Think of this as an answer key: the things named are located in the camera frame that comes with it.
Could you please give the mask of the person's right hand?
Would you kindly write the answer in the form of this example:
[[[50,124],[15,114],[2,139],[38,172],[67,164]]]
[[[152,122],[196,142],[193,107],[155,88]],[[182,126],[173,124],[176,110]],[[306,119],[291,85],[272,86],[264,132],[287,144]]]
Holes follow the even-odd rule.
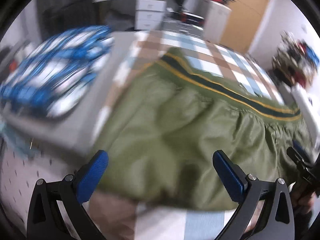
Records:
[[[304,197],[302,197],[299,192],[291,192],[290,196],[294,213],[301,213],[303,215],[306,215],[311,211],[315,200],[317,199],[315,192]]]

